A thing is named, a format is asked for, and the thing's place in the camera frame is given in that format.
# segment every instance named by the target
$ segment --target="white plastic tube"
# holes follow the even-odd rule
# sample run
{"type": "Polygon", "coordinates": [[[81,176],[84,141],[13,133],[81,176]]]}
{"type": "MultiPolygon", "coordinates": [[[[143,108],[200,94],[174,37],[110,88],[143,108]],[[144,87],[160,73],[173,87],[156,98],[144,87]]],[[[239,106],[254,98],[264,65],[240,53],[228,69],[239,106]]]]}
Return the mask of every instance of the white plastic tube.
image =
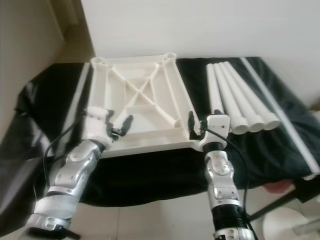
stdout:
{"type": "Polygon", "coordinates": [[[225,64],[219,63],[222,73],[231,89],[231,92],[249,124],[249,132],[256,133],[265,128],[265,122],[261,116],[257,115],[246,96],[243,94],[239,86],[236,84],[234,78],[231,76],[225,64]]]}
{"type": "Polygon", "coordinates": [[[233,76],[233,79],[239,88],[251,103],[254,111],[262,117],[265,124],[264,130],[272,130],[277,128],[281,124],[279,118],[273,112],[269,111],[260,98],[258,98],[254,91],[247,85],[245,80],[243,80],[243,78],[239,75],[239,73],[237,73],[237,71],[228,61],[224,62],[224,64],[233,76]]]}
{"type": "Polygon", "coordinates": [[[248,131],[248,121],[242,116],[228,83],[218,63],[213,65],[216,72],[218,86],[222,95],[225,111],[230,117],[230,126],[233,134],[244,134],[248,131]]]}
{"type": "Polygon", "coordinates": [[[240,58],[250,75],[253,77],[255,83],[258,85],[260,88],[261,92],[263,95],[266,97],[266,99],[269,101],[270,105],[273,107],[274,111],[276,114],[279,116],[281,119],[283,126],[287,133],[290,135],[292,141],[294,142],[295,146],[298,148],[300,151],[301,155],[303,156],[305,162],[308,164],[311,172],[313,173],[312,175],[305,177],[304,179],[310,180],[313,177],[320,175],[320,166],[318,162],[315,160],[314,156],[311,154],[310,150],[304,143],[304,141],[301,139],[300,135],[298,134],[297,130],[295,127],[292,125],[290,122],[289,118],[287,115],[284,113],[284,111],[281,109],[275,98],[272,96],[270,91],[267,89],[266,85],[262,81],[262,79],[259,77],[259,75],[256,73],[254,68],[251,66],[249,61],[245,57],[240,58]]]}
{"type": "Polygon", "coordinates": [[[214,65],[209,63],[206,66],[206,75],[207,75],[207,82],[209,88],[209,100],[210,100],[210,108],[211,113],[214,114],[215,110],[219,110],[221,113],[224,112],[224,107],[221,102],[221,96],[219,92],[218,82],[216,78],[216,73],[214,69],[214,65]]]}

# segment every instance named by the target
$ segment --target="screw hole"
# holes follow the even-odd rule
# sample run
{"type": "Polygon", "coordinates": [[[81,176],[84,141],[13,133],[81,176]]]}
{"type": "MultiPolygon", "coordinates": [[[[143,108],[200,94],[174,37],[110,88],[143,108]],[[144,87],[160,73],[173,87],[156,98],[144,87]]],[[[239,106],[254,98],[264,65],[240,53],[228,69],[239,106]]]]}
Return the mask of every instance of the screw hole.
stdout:
{"type": "Polygon", "coordinates": [[[47,224],[46,227],[47,227],[48,229],[54,229],[54,228],[55,228],[55,226],[53,226],[52,224],[47,224]]]}
{"type": "Polygon", "coordinates": [[[101,58],[101,57],[94,57],[94,58],[92,58],[92,60],[91,60],[93,63],[96,63],[96,64],[101,64],[101,63],[103,63],[103,58],[101,58]]]}
{"type": "Polygon", "coordinates": [[[177,57],[177,55],[175,55],[174,53],[171,53],[171,52],[167,53],[165,56],[167,59],[174,59],[177,57]]]}

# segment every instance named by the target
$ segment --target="black cloth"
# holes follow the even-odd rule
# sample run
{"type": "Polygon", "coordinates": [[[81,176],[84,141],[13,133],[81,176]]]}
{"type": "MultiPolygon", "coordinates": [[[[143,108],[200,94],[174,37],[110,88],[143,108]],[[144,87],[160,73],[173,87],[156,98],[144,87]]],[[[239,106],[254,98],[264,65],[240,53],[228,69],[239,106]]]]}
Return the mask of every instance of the black cloth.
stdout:
{"type": "MultiPolygon", "coordinates": [[[[320,163],[320,124],[260,58],[248,60],[320,163]]],[[[268,106],[239,58],[178,59],[178,69],[199,118],[203,120],[210,113],[206,64],[223,61],[229,61],[268,106]]],[[[43,149],[39,142],[34,142],[30,119],[49,141],[57,137],[62,131],[82,68],[82,63],[54,64],[31,81],[33,99],[27,87],[19,96],[17,114],[0,147],[1,200],[12,198],[1,212],[0,236],[22,227],[32,212],[32,183],[42,169],[43,149]],[[21,187],[13,190],[14,178],[23,181],[21,187]]],[[[78,104],[77,117],[86,107],[91,77],[92,69],[78,104]]],[[[66,153],[79,142],[81,131],[80,123],[72,133],[66,153]]],[[[283,126],[271,131],[230,134],[228,138],[247,158],[250,188],[311,173],[283,126]]],[[[239,189],[243,189],[247,174],[244,163],[230,145],[226,150],[235,169],[234,181],[239,189]]],[[[203,153],[190,148],[101,160],[88,181],[81,202],[102,207],[132,206],[201,193],[207,189],[204,171],[203,153]]],[[[39,179],[36,181],[38,192],[44,187],[41,175],[39,179]]]]}

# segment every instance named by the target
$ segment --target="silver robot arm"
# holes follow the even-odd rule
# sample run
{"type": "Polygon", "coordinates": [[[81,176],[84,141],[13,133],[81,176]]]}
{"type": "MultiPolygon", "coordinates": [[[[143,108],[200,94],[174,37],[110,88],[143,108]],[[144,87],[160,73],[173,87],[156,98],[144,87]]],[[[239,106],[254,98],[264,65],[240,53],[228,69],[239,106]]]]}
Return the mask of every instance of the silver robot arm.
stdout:
{"type": "Polygon", "coordinates": [[[27,229],[19,240],[60,240],[69,237],[71,218],[84,192],[90,174],[104,150],[113,141],[124,136],[131,126],[130,115],[121,129],[109,122],[113,111],[91,107],[87,110],[83,140],[66,157],[64,166],[57,172],[44,198],[35,204],[27,221],[27,229]]]}
{"type": "Polygon", "coordinates": [[[197,136],[193,130],[193,113],[190,112],[188,126],[190,139],[199,140],[205,155],[205,177],[208,181],[208,196],[215,229],[214,239],[255,240],[253,232],[248,229],[244,208],[234,183],[235,170],[224,151],[227,143],[206,130],[227,138],[230,117],[219,111],[209,115],[206,121],[201,123],[201,136],[197,136]]]}

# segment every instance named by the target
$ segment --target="red object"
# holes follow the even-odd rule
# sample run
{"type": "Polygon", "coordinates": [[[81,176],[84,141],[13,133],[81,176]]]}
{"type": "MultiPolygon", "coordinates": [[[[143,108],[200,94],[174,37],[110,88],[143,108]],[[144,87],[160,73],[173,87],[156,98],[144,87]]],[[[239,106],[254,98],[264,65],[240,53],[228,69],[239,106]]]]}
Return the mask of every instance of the red object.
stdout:
{"type": "Polygon", "coordinates": [[[264,189],[271,194],[283,194],[290,188],[292,181],[289,179],[278,181],[275,183],[267,183],[263,185],[264,189]]]}

